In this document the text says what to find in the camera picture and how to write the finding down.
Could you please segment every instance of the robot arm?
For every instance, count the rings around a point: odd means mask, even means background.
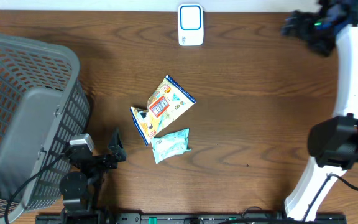
[[[339,55],[334,118],[311,130],[308,164],[285,200],[285,213],[295,220],[315,220],[318,207],[337,180],[327,180],[319,192],[327,176],[342,176],[358,162],[358,1],[330,2],[320,1],[323,7],[317,14],[295,11],[292,21],[283,28],[285,35],[295,29],[297,37],[323,55],[329,55],[336,45]]]

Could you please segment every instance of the snack bag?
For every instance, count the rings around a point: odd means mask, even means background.
[[[157,133],[195,103],[196,99],[167,75],[147,100],[147,110],[131,107],[132,119],[148,145]]]
[[[160,161],[171,156],[190,152],[191,149],[187,149],[188,136],[189,129],[186,128],[160,138],[153,138],[152,145],[155,163],[158,164]]]

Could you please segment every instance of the wood grain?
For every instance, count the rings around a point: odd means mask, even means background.
[[[288,14],[206,13],[204,44],[180,47],[171,12],[0,11],[0,32],[71,48],[93,104],[99,153],[121,129],[127,161],[106,176],[100,205],[144,213],[281,209],[308,157],[310,127],[330,118],[337,54],[280,36]],[[155,164],[129,112],[170,74],[197,100],[160,135],[190,128],[193,149]],[[358,185],[358,164],[346,174]],[[62,202],[40,211],[58,213]],[[358,223],[358,192],[337,183],[320,208]],[[36,212],[16,223],[33,223]]]

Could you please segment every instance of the yellow snack bag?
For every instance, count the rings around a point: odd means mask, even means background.
[[[196,99],[167,75],[147,100],[147,110],[131,107],[132,119],[148,145],[157,133],[195,103]]]

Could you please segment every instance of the gray plastic basket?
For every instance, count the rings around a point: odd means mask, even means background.
[[[7,200],[83,132],[90,105],[77,79],[80,63],[68,48],[0,34],[0,223]],[[10,220],[60,198],[70,164],[59,161],[12,204]]]

